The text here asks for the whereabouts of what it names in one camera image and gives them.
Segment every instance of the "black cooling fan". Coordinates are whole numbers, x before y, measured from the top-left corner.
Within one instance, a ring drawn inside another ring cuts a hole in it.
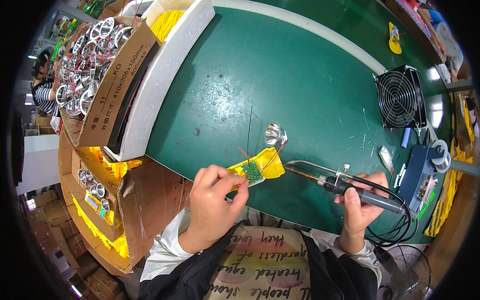
[[[374,78],[384,128],[427,126],[417,69],[403,65]]]

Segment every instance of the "black hair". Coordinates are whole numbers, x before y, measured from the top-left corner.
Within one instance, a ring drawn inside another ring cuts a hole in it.
[[[37,78],[40,74],[40,67],[44,66],[50,57],[50,52],[48,50],[43,50],[35,60],[35,64],[32,67],[32,76]]]

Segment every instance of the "yellow wire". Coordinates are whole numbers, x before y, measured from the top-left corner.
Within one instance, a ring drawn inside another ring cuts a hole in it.
[[[184,13],[183,11],[166,11],[158,17],[151,29],[160,42],[167,38],[170,30],[172,30]]]

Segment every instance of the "green circuit board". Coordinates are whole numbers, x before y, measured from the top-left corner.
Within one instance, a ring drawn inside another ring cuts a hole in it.
[[[262,173],[257,167],[257,164],[254,160],[250,161],[250,163],[246,163],[245,165],[241,166],[241,169],[245,173],[245,178],[248,178],[248,183],[252,184],[259,180],[262,180]]]

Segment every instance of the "white sleeve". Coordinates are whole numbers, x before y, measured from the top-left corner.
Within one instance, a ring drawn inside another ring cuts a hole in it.
[[[331,249],[336,257],[340,257],[343,254],[348,255],[350,256],[351,259],[356,261],[361,266],[371,269],[377,276],[377,287],[380,286],[380,282],[382,281],[382,272],[380,272],[380,269],[373,264],[373,262],[376,260],[376,257],[375,257],[375,254],[373,253],[372,244],[370,244],[370,242],[365,241],[365,245],[363,246],[362,250],[360,250],[357,253],[351,254],[351,253],[346,253],[339,248],[338,239],[340,238],[340,236],[338,236],[335,239],[332,246],[324,240],[317,239],[315,236],[313,236],[309,232],[302,231],[302,233],[307,237],[311,237],[315,241],[315,244],[318,246],[320,251],[324,252],[327,249]]]
[[[179,235],[187,230],[189,224],[190,208],[187,207],[179,212],[164,231],[155,236],[140,281],[170,274],[177,265],[193,255],[185,252],[179,244]]]

